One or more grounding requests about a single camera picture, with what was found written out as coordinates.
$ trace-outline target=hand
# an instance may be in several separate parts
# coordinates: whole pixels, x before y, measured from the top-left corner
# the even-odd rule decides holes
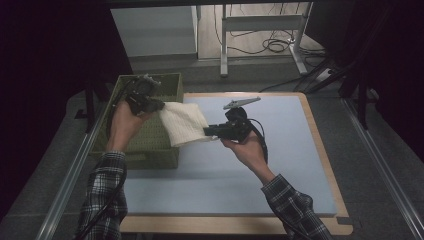
[[[131,138],[137,134],[143,123],[152,115],[153,113],[143,113],[134,116],[127,102],[119,102],[113,115],[106,151],[125,151]]]
[[[236,143],[228,139],[221,139],[221,142],[225,147],[231,149],[240,162],[255,173],[264,185],[274,179],[275,175],[265,162],[259,138],[253,131],[249,133],[242,143]]]

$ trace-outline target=white metal frame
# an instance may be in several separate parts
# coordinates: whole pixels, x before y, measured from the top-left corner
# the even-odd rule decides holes
[[[221,76],[228,76],[227,32],[272,30],[297,30],[294,42],[290,44],[289,48],[299,73],[307,74],[308,71],[300,57],[299,45],[305,32],[311,6],[312,3],[308,2],[305,11],[295,15],[227,17],[227,9],[224,4],[222,6]]]

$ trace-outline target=cream fabric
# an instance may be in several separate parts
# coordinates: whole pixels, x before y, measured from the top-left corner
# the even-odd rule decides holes
[[[172,147],[212,140],[212,137],[205,136],[203,128],[209,125],[196,103],[165,102],[159,116]]]

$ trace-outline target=plaid shirt sleeve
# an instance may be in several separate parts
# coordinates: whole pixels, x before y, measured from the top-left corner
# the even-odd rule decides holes
[[[86,198],[81,207],[76,233],[87,226],[111,197],[119,181],[124,177],[126,168],[124,160],[125,154],[122,152],[105,153],[90,173]],[[121,189],[117,198],[85,239],[121,239],[119,225],[127,212],[124,191]]]
[[[262,191],[276,215],[283,217],[297,230],[314,240],[333,239],[314,213],[312,198],[294,189],[281,174],[266,184]],[[286,225],[284,228],[290,239],[301,239]]]

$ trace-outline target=wooden floor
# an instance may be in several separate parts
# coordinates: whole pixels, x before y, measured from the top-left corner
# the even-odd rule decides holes
[[[301,14],[307,3],[271,3],[271,4],[232,4],[226,6],[228,16],[250,15],[288,15]],[[221,49],[221,18],[222,5],[201,6],[201,17],[198,22],[198,56],[199,59],[220,58]],[[268,39],[287,41],[291,38],[292,31],[261,31],[261,32],[228,32],[227,46],[229,57],[252,57],[252,56],[278,56],[290,55],[286,43],[274,45],[272,50],[265,50],[263,42]],[[304,35],[301,46],[306,49],[322,49],[314,40]]]

